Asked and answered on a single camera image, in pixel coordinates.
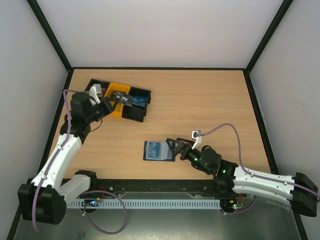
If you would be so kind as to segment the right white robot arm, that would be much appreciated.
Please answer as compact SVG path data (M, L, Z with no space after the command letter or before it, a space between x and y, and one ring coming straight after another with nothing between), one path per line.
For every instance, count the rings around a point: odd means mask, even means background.
M179 155L196 170L212 175L224 196L231 193L253 195L282 203L303 216L317 216L318 187L303 173L291 176L254 171L224 160L209 145L198 150L194 141L183 138L167 138L166 143L174 157Z

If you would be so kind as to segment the black enclosure frame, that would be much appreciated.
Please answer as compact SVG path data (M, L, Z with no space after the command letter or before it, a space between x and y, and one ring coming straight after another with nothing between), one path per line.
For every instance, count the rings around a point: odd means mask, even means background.
M248 65L246 68L232 68L232 67L72 67L69 63L67 56L65 55L58 39L56 38L49 22L47 21L40 5L38 4L37 0L27 0L28 5L30 6L31 10L33 11L33 14L37 18L38 22L40 23L43 31L45 32L47 38L49 39L51 45L53 46L54 50L56 51L60 61L62 62L63 66L67 70L67 77L65 79L65 83L63 86L63 89L66 89L69 87L71 83L71 78L74 73L75 69L90 69L90 70L109 70L109 69L119 69L119 70L215 70L215 71L222 71L222 70L228 70L228 71L238 71L242 70L245 78L245 82L247 85L248 93L250 96L251 104L254 110L255 118L257 121L257 125L259 128L259 132L261 135L261 139L263 142L264 150L267 156L267 161L271 170L271 173L279 173L279 169L274 157L274 153L270 144L270 140L268 137L268 133L265 126L265 120L262 116L260 107L258 106L258 100L257 96L253 87L253 83L250 77L250 73L253 70L255 64L257 63L258 59L262 55L264 49L266 48L267 44L269 43L270 39L272 38L273 34L275 33L276 29L278 28L279 24L281 23L282 19L286 15L287 11L289 10L290 6L292 5L294 1L293 0L283 0L281 3L279 9L277 10L274 18L272 19L268 29L266 30L265 34L263 35L263 38L261 39L257 49L255 50L252 58L250 59ZM43 167L45 157L48 157L49 155L49 147L51 147L53 143L53 134L54 130L57 129L58 126L58 117L60 117L62 113L62 107L63 106L63 94L61 94L59 103L57 106L57 110L54 115L54 119L51 125L51 129L49 132L49 136L44 148L44 152L40 161L39 169L40 167ZM301 240L308 240L301 216L298 213L293 213L295 224L300 236ZM20 206L18 206L15 216L13 218L10 230L7 235L7 240L14 240L17 229L20 223L21 219L21 209Z

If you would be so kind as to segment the black bin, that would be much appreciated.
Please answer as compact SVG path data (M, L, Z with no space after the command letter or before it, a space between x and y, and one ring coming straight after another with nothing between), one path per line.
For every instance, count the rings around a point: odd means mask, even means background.
M145 107L137 106L134 104L132 104L131 107L124 105L122 110L122 118L142 123L145 116L147 115L148 104L151 103L151 93L152 91L148 89L131 87L128 95L146 97L147 104Z
M110 86L110 82L98 79L91 79L88 85L85 88L85 91L88 92L92 87L95 87L96 95L99 98L103 98L107 92L108 87Z

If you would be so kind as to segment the black bin left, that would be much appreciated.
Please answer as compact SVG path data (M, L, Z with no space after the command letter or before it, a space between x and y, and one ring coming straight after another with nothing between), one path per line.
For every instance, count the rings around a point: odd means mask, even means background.
M108 87L110 86L110 82L98 79L91 79L88 85L85 88L85 91L88 92L92 87L95 87L96 95L99 98L103 98L107 92Z

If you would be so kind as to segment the blue card in holder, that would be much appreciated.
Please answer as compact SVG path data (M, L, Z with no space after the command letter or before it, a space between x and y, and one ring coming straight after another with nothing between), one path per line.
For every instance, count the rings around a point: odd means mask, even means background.
M157 141L148 141L146 144L146 159L160 160L161 143Z

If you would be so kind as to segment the black VIP card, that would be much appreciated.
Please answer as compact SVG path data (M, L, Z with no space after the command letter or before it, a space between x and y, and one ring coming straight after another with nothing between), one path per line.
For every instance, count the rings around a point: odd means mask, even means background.
M128 95L125 92L115 90L112 95L119 99L118 102L120 104L129 106L129 107L133 105L133 96Z

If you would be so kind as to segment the black bin right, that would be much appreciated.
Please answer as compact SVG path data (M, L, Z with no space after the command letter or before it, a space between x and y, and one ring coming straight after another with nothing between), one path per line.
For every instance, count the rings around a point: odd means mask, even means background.
M146 97L147 104L145 107L137 106L134 104L132 104L131 107L124 105L122 110L122 118L142 123L145 116L147 115L148 104L151 103L151 93L152 91L148 89L131 87L128 95Z

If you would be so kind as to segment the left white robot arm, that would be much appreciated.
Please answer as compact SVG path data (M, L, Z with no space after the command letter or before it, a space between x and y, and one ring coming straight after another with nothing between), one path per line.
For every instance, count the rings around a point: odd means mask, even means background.
M35 229L38 222L59 224L67 205L92 187L97 177L91 171L81 171L65 184L62 181L91 132L91 123L111 114L118 102L117 97L98 97L87 91L74 91L71 101L64 102L66 115L54 150L36 177L17 191L22 218Z

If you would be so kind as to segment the black rail base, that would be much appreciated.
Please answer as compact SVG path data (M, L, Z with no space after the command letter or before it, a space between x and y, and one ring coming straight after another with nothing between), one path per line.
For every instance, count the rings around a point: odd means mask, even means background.
M213 180L143 180L143 179L97 179L77 174L72 179L63 179L57 186L66 184L81 185L85 191L97 190L99 187L114 194L127 192L181 192L217 199L236 198L239 195L231 190L223 190Z

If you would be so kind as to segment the blue card holder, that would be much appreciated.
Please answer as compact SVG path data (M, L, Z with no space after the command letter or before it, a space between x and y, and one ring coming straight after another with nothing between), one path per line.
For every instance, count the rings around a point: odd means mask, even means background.
M147 142L160 142L160 160L146 159ZM144 142L144 149L143 149L143 160L144 161L158 161L158 162L174 162L176 160L176 157L172 157L172 153L170 152L166 141L145 141Z

